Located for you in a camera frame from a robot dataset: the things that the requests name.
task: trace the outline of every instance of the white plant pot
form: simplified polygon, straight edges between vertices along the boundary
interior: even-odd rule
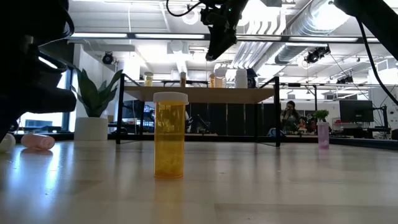
[[[75,141],[108,140],[108,120],[105,118],[77,118]]]

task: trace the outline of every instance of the pink object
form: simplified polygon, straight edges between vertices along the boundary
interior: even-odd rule
[[[49,150],[54,147],[55,139],[41,134],[26,134],[22,137],[21,143],[25,147]]]
[[[329,123],[318,122],[318,148],[329,149]]]

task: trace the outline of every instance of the ceiling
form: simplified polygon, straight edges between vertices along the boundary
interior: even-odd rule
[[[396,4],[394,0],[386,0],[387,3]],[[174,13],[182,13],[187,10],[188,1],[170,0],[170,10]],[[308,0],[295,0],[295,5],[285,7],[286,20],[293,16],[308,3]],[[123,1],[102,2],[95,0],[70,1],[69,13],[74,21],[76,32],[172,32],[172,33],[208,33],[208,28],[200,21],[188,25],[181,17],[171,16],[165,9],[165,1]],[[190,13],[187,19],[194,17]],[[246,33],[248,25],[238,26],[238,33]],[[360,35],[358,23],[354,18],[348,19],[342,26],[337,28],[331,35]],[[170,73],[176,70],[177,66],[173,58],[167,55],[166,40],[83,40],[79,43],[88,45],[86,51],[101,57],[104,51],[109,50],[107,46],[133,45],[139,52],[146,66],[141,67],[141,73],[148,70],[154,73]],[[217,63],[230,63],[238,52],[240,42],[227,50],[217,61],[206,62],[205,52],[208,41],[188,41],[190,57],[186,61],[188,70],[213,71]],[[331,44],[331,54],[334,56],[340,67],[329,56],[323,58],[308,70],[293,62],[292,65],[283,68],[280,72],[285,80],[292,82],[305,82],[314,80],[327,82],[330,77],[341,73],[341,69],[353,69],[356,82],[362,82],[368,74],[369,64],[366,63],[366,52],[363,45],[356,44]],[[371,45],[375,59],[382,59],[390,56],[389,52],[382,45]],[[128,51],[114,52],[118,60],[128,57]],[[269,72],[258,71],[262,78],[272,77]]]

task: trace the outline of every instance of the computer monitor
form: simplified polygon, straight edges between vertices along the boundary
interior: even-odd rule
[[[340,100],[340,120],[343,122],[373,122],[373,104],[369,100]]]

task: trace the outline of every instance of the desk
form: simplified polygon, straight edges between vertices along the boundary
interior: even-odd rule
[[[257,109],[260,102],[274,96],[275,104],[275,120],[276,130],[280,130],[280,99],[279,99],[279,77],[274,77],[267,83],[274,82],[273,88],[198,88],[198,87],[164,87],[164,86],[124,86],[124,75],[121,76],[120,92],[119,92],[119,107],[118,107],[118,129],[116,131],[116,144],[120,144],[122,136],[120,135],[120,128],[122,123],[122,107],[123,93],[127,93],[137,100],[141,101],[142,109],[146,101],[153,101],[154,93],[164,91],[174,91],[188,95],[190,103],[237,103],[237,104],[252,104],[254,105],[254,140],[257,141]],[[141,123],[144,120],[144,113],[141,113]],[[137,136],[129,136],[135,138],[131,140],[143,140],[143,129],[140,126],[140,133]],[[275,145],[280,146],[279,131],[275,137]]]

